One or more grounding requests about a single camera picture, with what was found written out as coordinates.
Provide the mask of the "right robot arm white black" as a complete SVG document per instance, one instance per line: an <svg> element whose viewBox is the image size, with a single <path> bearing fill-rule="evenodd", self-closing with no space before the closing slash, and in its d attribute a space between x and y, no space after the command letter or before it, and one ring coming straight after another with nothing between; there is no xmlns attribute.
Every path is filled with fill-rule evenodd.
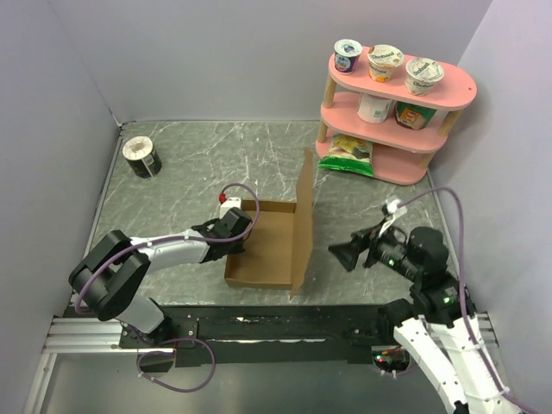
<svg viewBox="0 0 552 414"><path fill-rule="evenodd" d="M410 298L378 310L377 333L398 343L420 367L448 413L519 413L490 360L471 299L448 270L449 251L440 231L410 233L378 225L329 246L347 271L382 264L411 282Z"/></svg>

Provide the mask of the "brown cardboard box sheet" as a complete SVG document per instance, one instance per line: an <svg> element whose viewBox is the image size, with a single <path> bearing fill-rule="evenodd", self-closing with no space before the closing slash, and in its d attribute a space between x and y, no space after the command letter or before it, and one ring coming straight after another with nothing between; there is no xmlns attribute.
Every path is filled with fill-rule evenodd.
<svg viewBox="0 0 552 414"><path fill-rule="evenodd" d="M285 290L292 298L304 283L313 248L313 154L304 149L294 202L261 200L260 216L245 252L226 260L227 285Z"/></svg>

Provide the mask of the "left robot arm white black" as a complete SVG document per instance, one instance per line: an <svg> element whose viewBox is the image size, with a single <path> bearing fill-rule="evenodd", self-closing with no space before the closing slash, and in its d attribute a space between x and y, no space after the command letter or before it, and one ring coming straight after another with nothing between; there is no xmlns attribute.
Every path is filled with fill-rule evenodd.
<svg viewBox="0 0 552 414"><path fill-rule="evenodd" d="M78 293L75 311L86 304L100 321L116 319L153 347L173 336L173 321L153 299L138 293L145 276L169 267L219 260L244 251L254 221L238 207L221 218L175 235L130 238L112 230L81 260L68 278Z"/></svg>

